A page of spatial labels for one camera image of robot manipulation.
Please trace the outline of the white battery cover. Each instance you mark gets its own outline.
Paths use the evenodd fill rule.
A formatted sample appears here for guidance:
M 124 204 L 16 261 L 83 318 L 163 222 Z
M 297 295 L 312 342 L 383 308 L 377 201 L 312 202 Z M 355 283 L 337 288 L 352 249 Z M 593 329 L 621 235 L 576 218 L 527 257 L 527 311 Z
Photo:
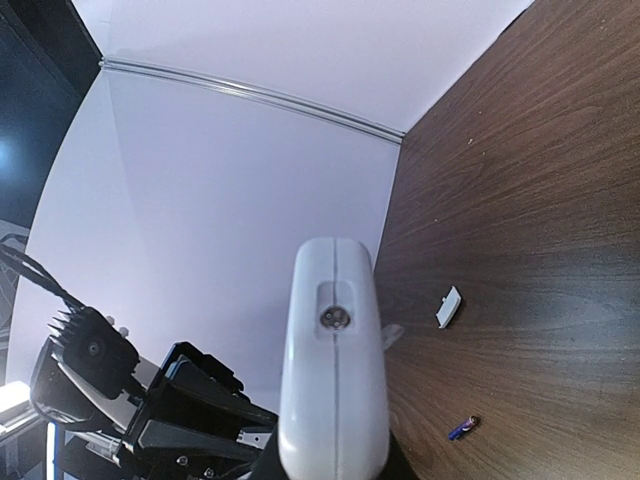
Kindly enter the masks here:
M 435 314 L 439 329 L 445 329 L 456 315 L 462 303 L 459 290 L 452 286 L 446 296 L 442 298 L 441 305 Z

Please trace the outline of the white remote control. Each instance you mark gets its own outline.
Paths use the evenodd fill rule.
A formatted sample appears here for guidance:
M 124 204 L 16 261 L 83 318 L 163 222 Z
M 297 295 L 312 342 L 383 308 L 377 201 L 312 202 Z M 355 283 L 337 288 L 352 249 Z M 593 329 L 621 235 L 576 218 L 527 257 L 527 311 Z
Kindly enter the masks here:
M 315 238 L 296 255 L 277 443 L 291 479 L 375 479 L 387 462 L 381 320 L 357 241 Z

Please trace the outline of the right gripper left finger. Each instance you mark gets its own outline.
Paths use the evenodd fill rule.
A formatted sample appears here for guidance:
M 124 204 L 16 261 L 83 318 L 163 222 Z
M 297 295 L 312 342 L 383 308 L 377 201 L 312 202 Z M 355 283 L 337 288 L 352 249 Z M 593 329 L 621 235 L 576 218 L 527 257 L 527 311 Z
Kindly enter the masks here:
M 249 480 L 285 480 L 278 449 L 278 431 L 274 430 L 249 475 Z

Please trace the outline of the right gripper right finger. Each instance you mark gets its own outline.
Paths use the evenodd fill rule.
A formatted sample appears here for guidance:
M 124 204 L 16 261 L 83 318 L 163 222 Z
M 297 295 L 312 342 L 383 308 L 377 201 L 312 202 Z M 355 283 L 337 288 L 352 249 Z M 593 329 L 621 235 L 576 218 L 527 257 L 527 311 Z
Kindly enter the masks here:
M 387 478 L 390 480 L 419 480 L 393 432 L 390 432 Z

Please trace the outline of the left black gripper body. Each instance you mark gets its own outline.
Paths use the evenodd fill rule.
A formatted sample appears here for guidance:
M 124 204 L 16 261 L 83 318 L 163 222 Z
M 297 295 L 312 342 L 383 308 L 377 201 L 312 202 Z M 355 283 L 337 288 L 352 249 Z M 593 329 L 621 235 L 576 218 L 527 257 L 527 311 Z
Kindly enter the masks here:
M 125 479 L 240 479 L 262 450 L 243 435 L 271 433 L 277 416 L 251 402 L 234 373 L 193 345 L 176 344 L 149 381 L 146 397 L 94 403 L 114 424 L 76 431 Z

